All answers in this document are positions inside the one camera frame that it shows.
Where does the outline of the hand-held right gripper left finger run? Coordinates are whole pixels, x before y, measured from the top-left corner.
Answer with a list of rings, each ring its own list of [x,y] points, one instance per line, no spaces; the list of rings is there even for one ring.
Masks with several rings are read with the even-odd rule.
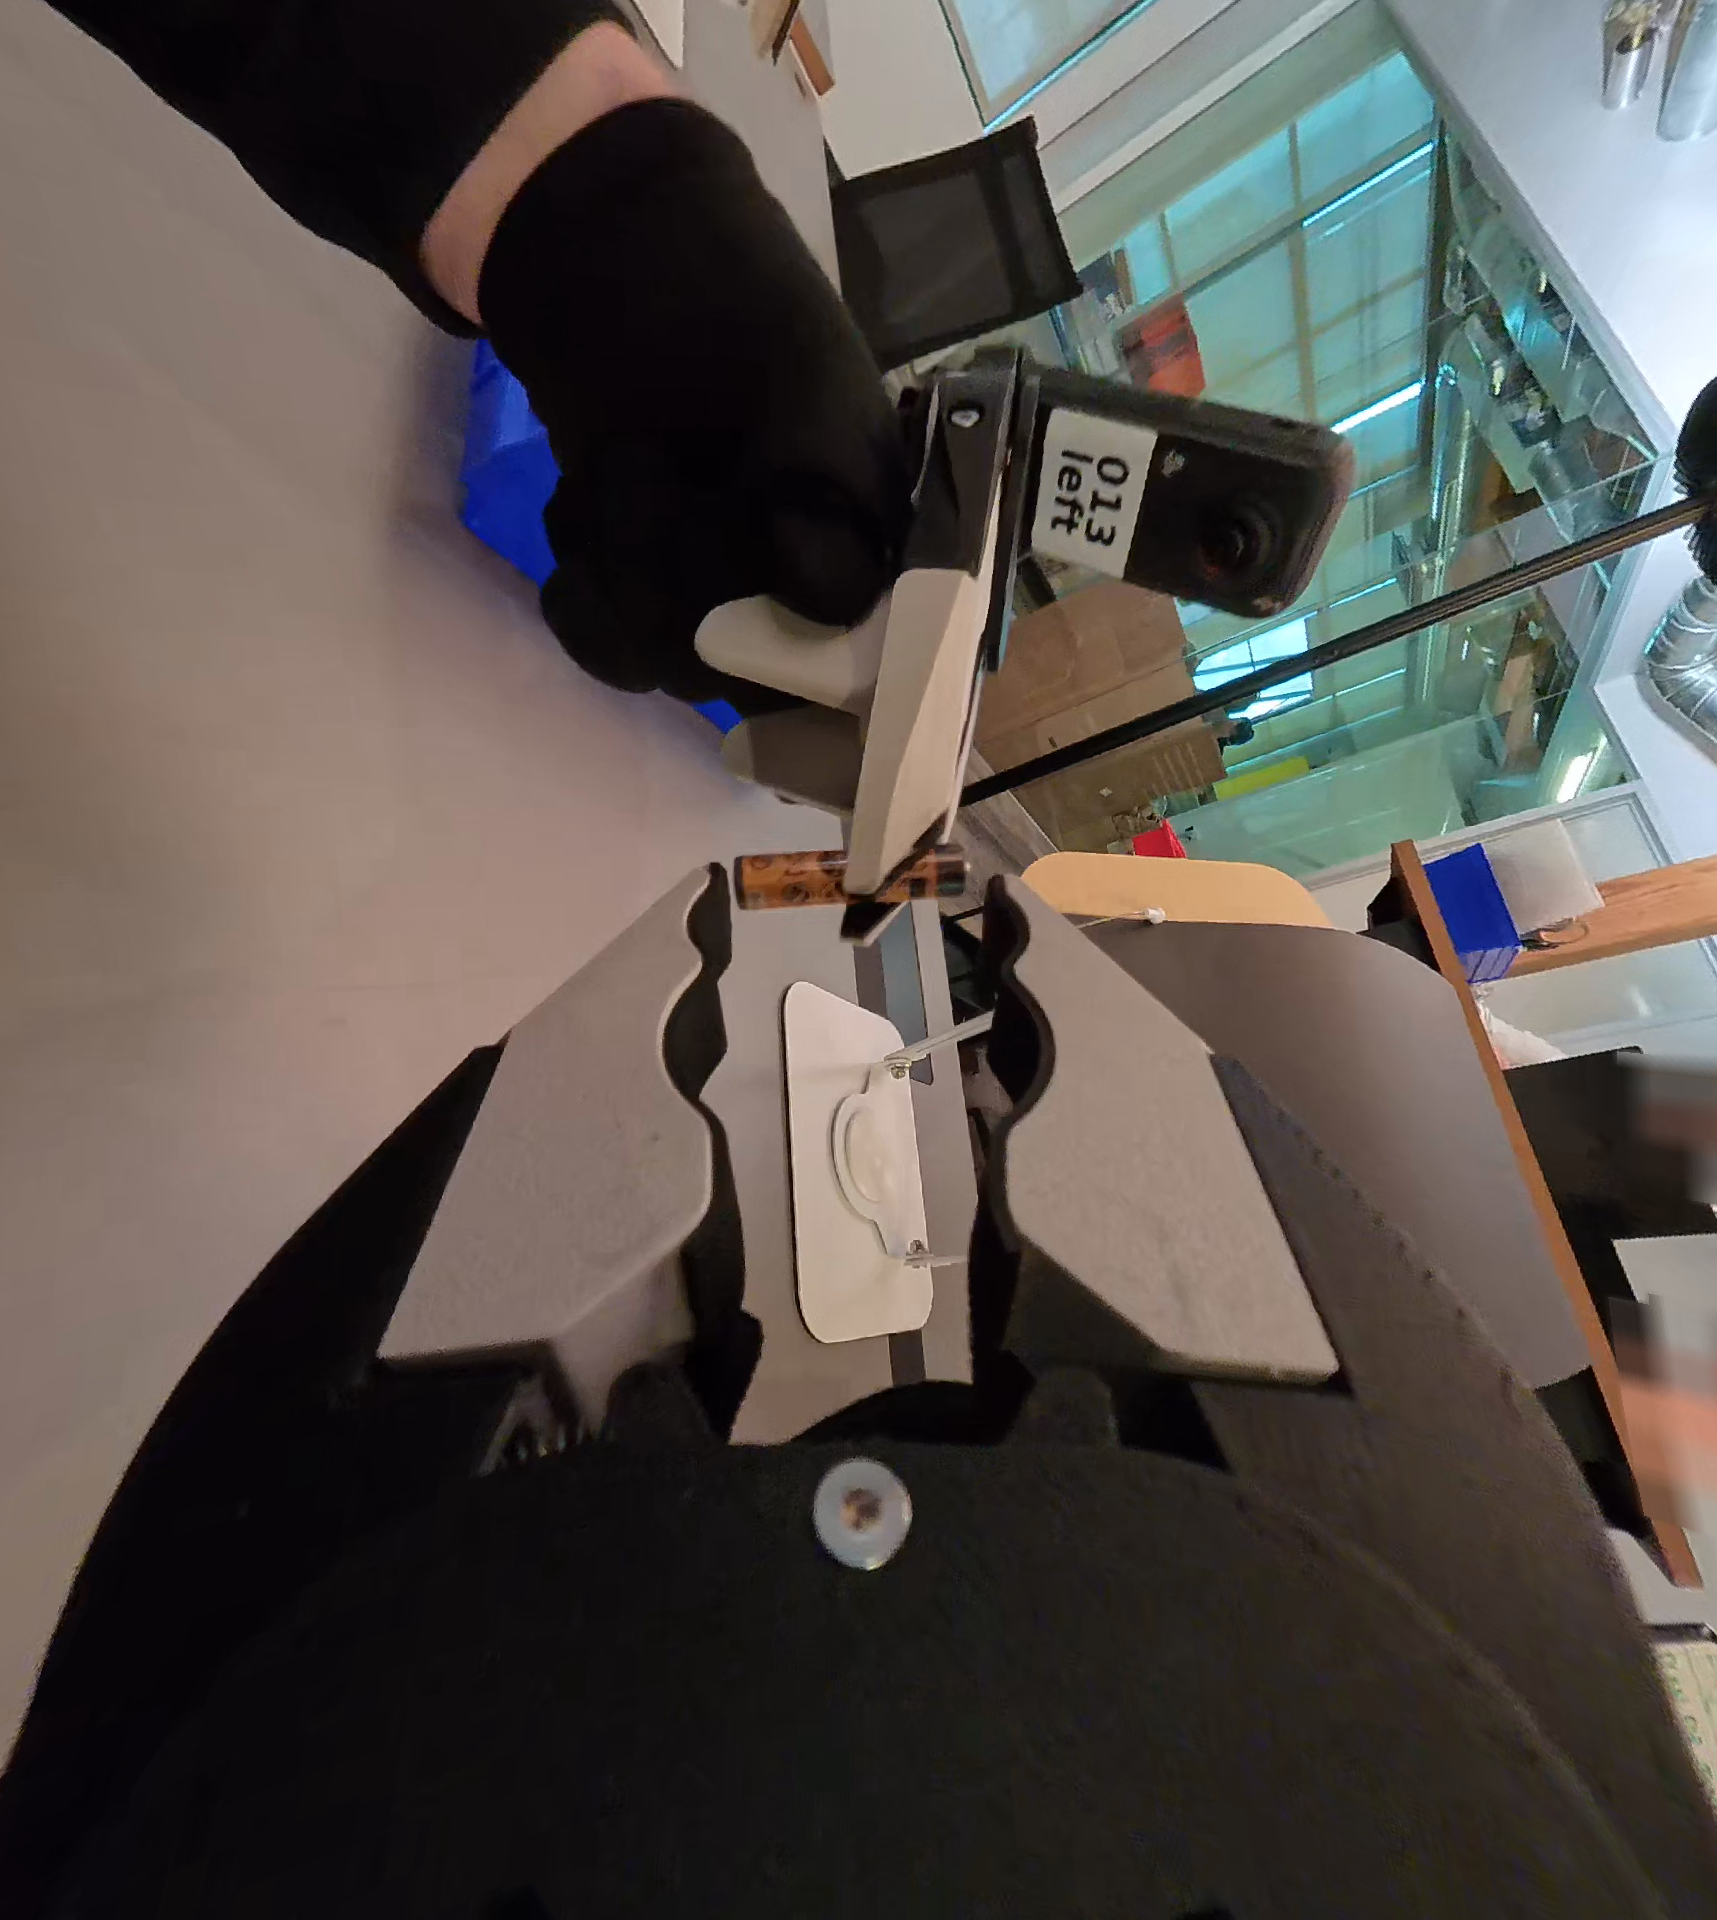
[[[728,1360],[742,1229],[704,1098],[728,961],[725,873],[699,867],[510,1027],[379,1365],[510,1362],[600,1428],[634,1368]]]

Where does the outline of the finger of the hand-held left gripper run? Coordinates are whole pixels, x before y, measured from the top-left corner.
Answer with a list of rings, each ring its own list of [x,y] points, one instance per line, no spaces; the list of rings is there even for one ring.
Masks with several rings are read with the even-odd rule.
[[[865,744],[865,723],[847,711],[798,706],[748,716],[728,733],[728,774],[786,804],[849,819]]]
[[[849,900],[881,900],[952,829],[997,566],[916,566],[870,614],[878,651],[856,804],[847,842]]]

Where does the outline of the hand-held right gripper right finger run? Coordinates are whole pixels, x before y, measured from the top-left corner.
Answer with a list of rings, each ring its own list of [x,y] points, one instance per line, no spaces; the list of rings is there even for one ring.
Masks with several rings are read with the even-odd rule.
[[[980,1379],[1347,1395],[1204,1040],[1019,878],[985,902],[988,1121],[967,1263]]]

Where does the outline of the blue plastic bin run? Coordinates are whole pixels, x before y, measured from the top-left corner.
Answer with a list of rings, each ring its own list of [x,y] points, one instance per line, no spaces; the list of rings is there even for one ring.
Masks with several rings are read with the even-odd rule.
[[[558,560],[546,522],[558,481],[553,449],[526,389],[485,343],[475,343],[456,477],[461,526],[534,588],[546,631],[585,678],[623,692],[665,695],[694,708],[718,735],[742,724],[750,695],[698,660],[692,622],[669,637],[611,645],[610,653],[590,641],[562,638],[550,608]]]

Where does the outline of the person's left forearm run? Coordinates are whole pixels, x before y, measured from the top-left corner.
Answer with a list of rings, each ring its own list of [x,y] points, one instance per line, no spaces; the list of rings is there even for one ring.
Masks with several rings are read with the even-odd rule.
[[[53,2],[295,225],[475,338],[492,228],[524,180],[668,77],[584,2]]]

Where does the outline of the person's left hand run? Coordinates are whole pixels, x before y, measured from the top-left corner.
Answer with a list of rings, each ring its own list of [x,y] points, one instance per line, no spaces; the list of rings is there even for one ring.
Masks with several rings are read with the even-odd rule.
[[[706,110],[606,112],[514,195],[478,288],[485,343],[558,484],[538,591],[562,653],[623,695],[796,708],[695,653],[766,597],[832,631],[898,573],[914,478],[844,300]]]

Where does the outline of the orange 3D printer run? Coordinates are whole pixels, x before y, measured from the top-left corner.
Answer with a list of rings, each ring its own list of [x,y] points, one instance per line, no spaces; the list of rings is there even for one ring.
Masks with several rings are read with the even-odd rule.
[[[1207,396],[1203,346],[1183,294],[1169,294],[1114,324],[1113,348],[1133,389],[1185,400]]]

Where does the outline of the wooden board with black mat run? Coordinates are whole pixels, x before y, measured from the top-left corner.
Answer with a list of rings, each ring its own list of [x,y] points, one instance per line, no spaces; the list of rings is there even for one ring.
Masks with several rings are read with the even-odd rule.
[[[1393,887],[1419,948],[1330,925],[1251,863],[1057,853],[1023,873],[1215,1052],[1247,1068],[1495,1335],[1530,1389],[1600,1439],[1593,1491],[1680,1589],[1684,1526],[1639,1479],[1621,1371],[1588,1279],[1436,914]]]

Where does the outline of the white board stand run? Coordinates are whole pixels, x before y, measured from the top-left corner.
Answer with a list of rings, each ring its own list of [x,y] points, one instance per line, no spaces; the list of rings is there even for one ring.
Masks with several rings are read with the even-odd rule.
[[[932,1275],[967,1263],[927,1223],[912,1070],[991,1023],[904,1042],[892,1021],[813,982],[780,999],[796,1302],[823,1346],[920,1332]]]

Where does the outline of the black office chair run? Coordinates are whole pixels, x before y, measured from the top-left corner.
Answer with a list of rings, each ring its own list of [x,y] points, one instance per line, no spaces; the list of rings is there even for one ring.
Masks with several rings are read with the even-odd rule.
[[[829,186],[843,300],[881,373],[1080,294],[1030,116]]]

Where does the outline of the small blue bin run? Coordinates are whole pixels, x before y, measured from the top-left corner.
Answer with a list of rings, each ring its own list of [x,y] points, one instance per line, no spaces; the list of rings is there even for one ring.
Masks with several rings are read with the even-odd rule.
[[[1476,842],[1421,863],[1447,943],[1471,987],[1505,980],[1524,950],[1491,853]]]

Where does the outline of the wooden standing desk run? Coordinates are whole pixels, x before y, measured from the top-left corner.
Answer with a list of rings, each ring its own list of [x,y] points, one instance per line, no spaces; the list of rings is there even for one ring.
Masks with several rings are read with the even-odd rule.
[[[1610,878],[1600,887],[1600,900],[1600,906],[1587,919],[1585,931],[1575,933],[1549,954],[1533,956],[1530,969],[1550,972],[1587,961],[1630,956],[1650,948],[1714,938],[1717,854]],[[1516,1111],[1506,1073],[1499,1064],[1468,974],[1451,944],[1436,889],[1426,878],[1412,840],[1398,840],[1391,848],[1391,877],[1366,906],[1366,935],[1432,969],[1455,994],[1471,1033],[1474,1058],[1491,1088],[1495,1114],[1549,1253],[1550,1268],[1562,1286],[1575,1327],[1587,1343],[1596,1399],[1639,1501],[1639,1524],[1633,1535],[1672,1586],[1698,1591],[1703,1576],[1686,1542],[1684,1524],[1676,1520],[1664,1496],[1657,1492],[1657,1482],[1642,1479],[1633,1461],[1630,1418],[1610,1339],[1598,1319],[1585,1268],[1565,1234],[1555,1197]]]

